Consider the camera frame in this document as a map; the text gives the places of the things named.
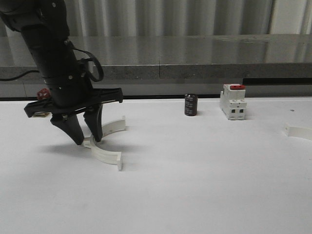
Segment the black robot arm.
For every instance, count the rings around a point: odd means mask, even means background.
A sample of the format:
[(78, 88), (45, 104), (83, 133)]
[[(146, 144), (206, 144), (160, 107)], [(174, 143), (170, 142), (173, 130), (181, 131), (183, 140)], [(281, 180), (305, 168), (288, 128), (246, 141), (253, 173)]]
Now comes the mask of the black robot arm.
[(3, 0), (0, 17), (8, 28), (21, 33), (51, 95), (27, 104), (24, 109), (27, 116), (51, 113), (51, 123), (81, 145), (84, 135), (77, 115), (83, 113), (93, 137), (101, 141), (102, 106), (122, 102), (122, 90), (92, 86), (92, 82), (103, 80), (103, 68), (96, 57), (89, 56), (97, 68), (98, 76), (95, 77), (89, 70), (87, 59), (76, 59), (76, 48), (69, 40), (65, 2)]

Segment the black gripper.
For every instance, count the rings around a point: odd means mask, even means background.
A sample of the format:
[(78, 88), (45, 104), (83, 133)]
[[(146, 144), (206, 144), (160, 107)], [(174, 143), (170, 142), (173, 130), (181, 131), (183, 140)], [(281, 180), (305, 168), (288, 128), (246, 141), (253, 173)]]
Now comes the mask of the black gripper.
[(77, 145), (81, 145), (84, 135), (76, 115), (84, 113), (84, 120), (93, 137), (96, 142), (100, 142), (103, 137), (102, 104), (122, 102), (121, 88), (95, 89), (88, 75), (44, 77), (43, 80), (50, 97), (27, 104), (24, 108), (27, 116), (52, 113), (51, 123), (64, 131)]

